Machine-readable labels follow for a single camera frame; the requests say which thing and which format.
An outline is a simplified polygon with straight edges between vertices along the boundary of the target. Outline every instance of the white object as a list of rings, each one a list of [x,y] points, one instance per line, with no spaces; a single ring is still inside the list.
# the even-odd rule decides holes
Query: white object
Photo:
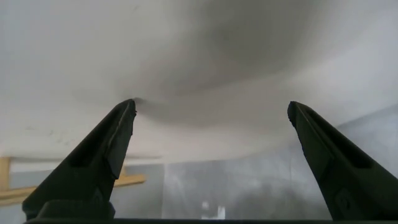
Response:
[[[127,164],[229,159],[398,102],[396,1],[0,3],[0,155],[53,169],[140,97]]]

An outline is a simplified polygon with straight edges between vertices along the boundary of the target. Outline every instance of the wooden frame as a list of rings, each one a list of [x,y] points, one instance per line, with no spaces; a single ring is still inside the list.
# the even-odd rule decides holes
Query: wooden frame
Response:
[[[20,189],[9,189],[10,157],[0,157],[0,206],[22,203],[36,187],[25,187]],[[114,187],[122,187],[132,184],[141,184],[146,181],[142,174],[126,175],[124,166],[120,177],[115,181]]]

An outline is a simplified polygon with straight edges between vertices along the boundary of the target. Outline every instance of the white wall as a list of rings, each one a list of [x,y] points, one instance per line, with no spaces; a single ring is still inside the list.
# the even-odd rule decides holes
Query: white wall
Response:
[[[127,98],[133,164],[273,150],[291,100],[335,125],[398,103],[396,1],[0,4],[0,155],[41,159],[13,171],[53,168]]]

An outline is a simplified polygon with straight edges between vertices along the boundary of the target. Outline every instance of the floor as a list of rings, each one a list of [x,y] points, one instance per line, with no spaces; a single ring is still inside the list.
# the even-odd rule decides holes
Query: floor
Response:
[[[396,177],[397,128],[398,105],[338,127]],[[114,190],[116,217],[330,219],[298,140],[288,145],[229,161],[128,167],[147,182]],[[38,184],[48,174],[15,173],[11,186]],[[0,208],[0,219],[22,223],[21,205]]]

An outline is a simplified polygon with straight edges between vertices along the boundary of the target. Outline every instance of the wooden beam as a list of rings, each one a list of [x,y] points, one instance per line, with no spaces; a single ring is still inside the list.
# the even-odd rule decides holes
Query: wooden beam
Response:
[[[12,197],[6,199],[0,199],[0,206],[12,205],[16,203],[22,203],[27,196]]]
[[[145,181],[145,176],[142,174],[120,176],[120,178],[114,182],[114,187],[122,187],[131,184],[141,184]]]
[[[11,197],[28,196],[36,187],[25,187],[20,189],[10,189],[0,192],[0,200]]]
[[[8,190],[10,177],[10,157],[0,157],[0,191]]]

